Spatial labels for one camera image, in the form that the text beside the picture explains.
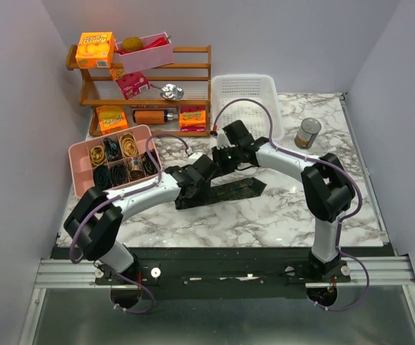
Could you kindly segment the dark green nature-print tie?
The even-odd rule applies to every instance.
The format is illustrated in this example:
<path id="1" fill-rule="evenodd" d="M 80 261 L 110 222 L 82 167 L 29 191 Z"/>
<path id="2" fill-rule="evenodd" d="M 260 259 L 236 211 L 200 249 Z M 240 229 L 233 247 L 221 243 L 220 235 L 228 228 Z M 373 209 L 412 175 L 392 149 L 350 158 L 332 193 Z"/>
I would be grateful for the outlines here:
<path id="1" fill-rule="evenodd" d="M 184 210 L 200 206 L 209 206 L 224 201 L 236 201 L 261 196 L 266 183 L 257 178 L 244 178 L 222 185 L 211 186 L 210 182 L 202 183 L 182 193 L 174 201 L 176 210 Z"/>

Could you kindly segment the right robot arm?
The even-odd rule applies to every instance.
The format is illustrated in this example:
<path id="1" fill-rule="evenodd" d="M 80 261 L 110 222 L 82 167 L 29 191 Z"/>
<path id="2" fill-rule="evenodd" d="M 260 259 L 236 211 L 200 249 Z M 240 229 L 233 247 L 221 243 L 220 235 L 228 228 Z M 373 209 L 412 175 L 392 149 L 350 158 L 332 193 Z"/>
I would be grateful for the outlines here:
<path id="1" fill-rule="evenodd" d="M 308 275 L 325 281 L 339 264 L 342 217 L 355 196 L 354 183 L 336 155 L 305 156 L 276 145 L 271 139 L 254 139 L 241 120 L 223 129 L 213 127 L 216 146 L 213 159 L 224 173 L 240 164 L 278 171 L 301 182 L 306 205 L 315 217 L 314 243 L 309 254 Z"/>

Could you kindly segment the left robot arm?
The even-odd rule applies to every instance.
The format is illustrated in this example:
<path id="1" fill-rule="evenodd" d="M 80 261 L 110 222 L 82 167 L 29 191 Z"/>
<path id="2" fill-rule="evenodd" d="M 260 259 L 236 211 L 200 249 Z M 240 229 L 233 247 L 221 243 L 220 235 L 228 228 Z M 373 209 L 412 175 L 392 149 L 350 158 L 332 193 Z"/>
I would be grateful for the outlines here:
<path id="1" fill-rule="evenodd" d="M 63 227 L 70 235 L 70 260 L 83 258 L 110 267 L 121 284 L 137 276 L 138 259 L 117 241 L 122 222 L 154 206 L 192 198 L 218 172 L 219 166 L 205 154 L 191 155 L 194 161 L 183 167 L 172 166 L 149 180 L 126 188 L 102 191 L 89 188 L 68 215 Z"/>

